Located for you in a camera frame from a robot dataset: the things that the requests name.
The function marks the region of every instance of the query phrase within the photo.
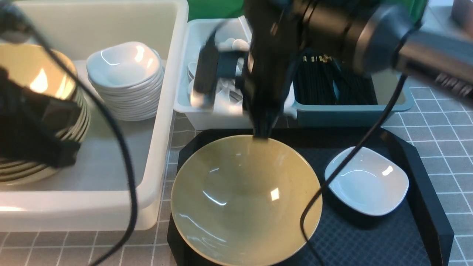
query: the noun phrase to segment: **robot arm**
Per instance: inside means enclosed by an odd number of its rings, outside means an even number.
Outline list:
[[[473,104],[473,44],[419,30],[400,6],[349,12],[319,0],[245,0],[253,30],[243,94],[255,135],[269,136],[305,49],[358,73],[395,69]]]

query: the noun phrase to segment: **ceramic bowl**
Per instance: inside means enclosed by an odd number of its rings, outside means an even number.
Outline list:
[[[267,266],[305,245],[299,219],[320,188],[307,161],[289,146],[239,135],[212,142],[179,170],[171,210],[185,242],[224,266]],[[312,236],[322,198],[309,211]]]
[[[106,88],[127,88],[162,70],[157,54],[145,44],[128,42],[92,54],[86,63],[89,78]]]
[[[77,75],[76,67],[67,56],[58,51],[54,53]],[[37,45],[0,44],[0,66],[8,71],[11,80],[37,93],[70,99],[76,88],[75,82]]]
[[[335,171],[354,147],[337,155],[325,169],[325,179]],[[348,207],[369,215],[383,216],[403,201],[409,188],[406,173],[393,162],[368,148],[361,148],[329,185]]]

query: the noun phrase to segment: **white plastic bin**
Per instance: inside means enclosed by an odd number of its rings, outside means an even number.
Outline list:
[[[212,110],[191,106],[187,77],[187,65],[196,62],[199,58],[200,48],[205,44],[210,34],[222,19],[196,19],[187,23],[184,37],[182,62],[179,70],[179,83],[177,87],[174,110],[187,116],[192,126],[197,130],[222,129],[222,128],[252,128],[250,118],[247,115],[227,115],[215,113]],[[217,31],[216,43],[222,43],[229,38],[248,40],[242,24],[238,18],[229,19],[226,24]],[[285,112],[291,113],[294,103],[294,91],[291,91],[286,104]]]
[[[158,216],[172,126],[173,100],[188,19],[186,0],[34,0],[16,4],[53,47],[70,57],[88,84],[84,60],[128,41],[147,44],[167,60],[155,121],[121,123],[137,179],[136,229]],[[77,164],[54,177],[0,188],[0,231],[124,230],[130,197],[118,144],[96,109]]]

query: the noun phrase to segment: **black cable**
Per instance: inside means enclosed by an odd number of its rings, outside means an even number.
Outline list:
[[[97,266],[104,262],[106,259],[108,259],[111,255],[113,255],[115,252],[117,252],[119,249],[123,247],[123,245],[130,239],[131,234],[133,233],[136,225],[136,221],[138,218],[138,199],[136,195],[136,185],[135,185],[135,176],[133,172],[133,163],[131,161],[131,155],[128,150],[128,146],[126,144],[125,138],[123,136],[123,133],[118,126],[118,123],[115,121],[113,118],[112,114],[110,111],[105,107],[100,100],[91,92],[90,89],[88,89],[85,84],[79,80],[79,78],[74,75],[69,68],[66,67],[66,65],[57,57],[57,55],[52,51],[51,46],[48,44],[48,42],[45,40],[45,38],[42,36],[42,34],[35,28],[33,23],[27,19],[27,17],[24,14],[21,14],[22,18],[25,21],[28,22],[28,27],[29,27],[29,32],[33,35],[35,40],[40,44],[46,53],[51,57],[51,59],[54,60],[54,62],[62,68],[64,72],[68,76],[70,76],[71,79],[73,79],[76,82],[76,85],[78,88],[82,88],[84,92],[94,101],[94,104],[98,107],[99,111],[102,113],[104,116],[105,120],[108,122],[110,125],[113,133],[115,134],[115,137],[118,140],[118,144],[120,145],[120,149],[122,152],[123,156],[123,161],[125,163],[125,168],[126,168],[126,173],[127,173],[127,181],[128,181],[128,190],[130,192],[130,203],[131,203],[131,214],[130,214],[130,221],[128,223],[128,227],[123,234],[122,238],[104,255],[102,255],[100,258],[98,258],[96,261],[91,263],[91,266]]]

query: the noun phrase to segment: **plate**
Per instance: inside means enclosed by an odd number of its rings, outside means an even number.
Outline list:
[[[85,134],[88,130],[89,124],[90,124],[90,111],[85,104],[85,99],[83,98],[82,93],[79,95],[78,99],[79,105],[82,107],[82,112],[79,116],[79,119],[76,123],[76,125],[72,128],[69,129],[67,133],[65,133],[61,139],[66,140],[66,139],[72,139],[81,142],[83,138],[85,137]],[[20,178],[26,178],[31,175],[38,175],[38,172],[41,172],[44,170],[44,173],[52,173],[50,170],[45,170],[46,168],[49,168],[45,165],[38,164],[35,162],[28,162],[28,163],[22,163],[21,165],[15,165],[9,168],[0,168],[0,185],[7,185],[5,184],[5,181],[13,181],[13,180],[18,180]]]
[[[353,148],[342,151],[329,163],[325,169],[326,180]],[[369,216],[383,216],[403,201],[409,188],[409,178],[386,157],[363,147],[329,188],[353,210]]]
[[[77,119],[77,122],[74,126],[72,126],[71,128],[69,128],[67,130],[59,131],[56,134],[56,136],[60,137],[61,140],[65,140],[65,139],[69,138],[71,133],[77,127],[80,127],[82,125],[85,114],[86,114],[86,112],[88,112],[88,110],[87,110],[88,107],[86,105],[84,105],[85,100],[84,100],[83,94],[82,94],[82,92],[80,92],[80,90],[77,91],[76,98],[74,99],[74,101],[77,102],[77,104],[79,105],[79,107],[81,107],[82,110],[81,110],[81,112],[79,114],[79,117]],[[0,161],[0,175],[1,175],[0,180],[4,179],[4,175],[8,175],[8,174],[11,174],[11,173],[18,173],[22,170],[32,168],[32,167],[35,167],[35,166],[39,165],[36,162],[12,161],[12,160],[7,160],[7,159],[2,159],[2,160],[3,161]]]
[[[72,61],[64,54],[53,51],[77,75]],[[48,56],[42,47],[34,44],[0,44],[0,66],[9,72],[9,78],[22,87],[55,97],[70,99],[76,83]]]
[[[78,142],[83,142],[87,131],[90,127],[90,113],[88,112],[88,115],[86,116],[87,119],[84,121],[83,126],[81,129],[78,131],[78,134],[73,137],[74,140]],[[48,167],[45,165],[38,165],[36,167],[33,167],[29,169],[27,172],[27,175],[17,175],[17,176],[12,176],[8,180],[0,182],[0,186],[16,186],[16,185],[24,185],[28,183],[33,183],[42,179],[45,179],[47,177],[50,177],[57,173],[60,169]]]

